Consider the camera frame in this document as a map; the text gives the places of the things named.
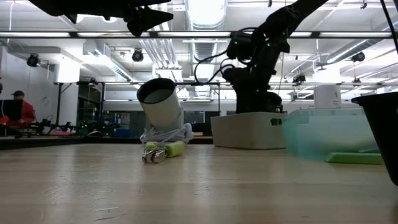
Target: cap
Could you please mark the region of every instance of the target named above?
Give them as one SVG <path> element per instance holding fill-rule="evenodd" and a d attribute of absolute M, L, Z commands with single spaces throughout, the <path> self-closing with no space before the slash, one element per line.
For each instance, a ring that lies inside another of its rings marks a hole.
<path fill-rule="evenodd" d="M 23 91 L 17 90 L 11 95 L 14 95 L 14 96 L 25 96 L 25 93 Z"/>

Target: translucent plastic bin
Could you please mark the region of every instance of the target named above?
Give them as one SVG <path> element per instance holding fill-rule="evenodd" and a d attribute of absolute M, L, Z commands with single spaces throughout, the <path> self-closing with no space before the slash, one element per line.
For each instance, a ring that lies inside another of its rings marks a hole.
<path fill-rule="evenodd" d="M 282 120 L 288 151 L 309 159 L 331 152 L 378 151 L 362 108 L 297 110 Z"/>

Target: white cylindrical container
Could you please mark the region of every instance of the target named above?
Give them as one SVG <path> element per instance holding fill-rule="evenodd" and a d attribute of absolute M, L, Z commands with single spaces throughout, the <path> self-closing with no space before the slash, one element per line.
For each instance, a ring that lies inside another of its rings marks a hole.
<path fill-rule="evenodd" d="M 156 128 L 171 128 L 181 113 L 174 82 L 168 78 L 156 78 L 143 84 L 137 98 L 150 123 Z"/>

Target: wooden table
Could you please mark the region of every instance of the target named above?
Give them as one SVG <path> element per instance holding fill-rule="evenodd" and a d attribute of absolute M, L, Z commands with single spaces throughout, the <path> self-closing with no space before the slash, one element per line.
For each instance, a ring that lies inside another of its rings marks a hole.
<path fill-rule="evenodd" d="M 398 223 L 384 166 L 192 145 L 161 164 L 138 145 L 0 151 L 0 222 Z"/>

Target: white wall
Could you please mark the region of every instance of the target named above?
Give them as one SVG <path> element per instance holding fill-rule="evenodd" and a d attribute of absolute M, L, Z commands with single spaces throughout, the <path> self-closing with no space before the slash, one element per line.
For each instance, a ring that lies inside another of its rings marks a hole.
<path fill-rule="evenodd" d="M 25 100 L 33 105 L 38 121 L 57 114 L 57 86 L 54 73 L 45 68 L 30 68 L 26 60 L 7 53 L 0 47 L 0 82 L 3 92 L 0 100 L 11 100 L 11 93 L 22 90 Z"/>

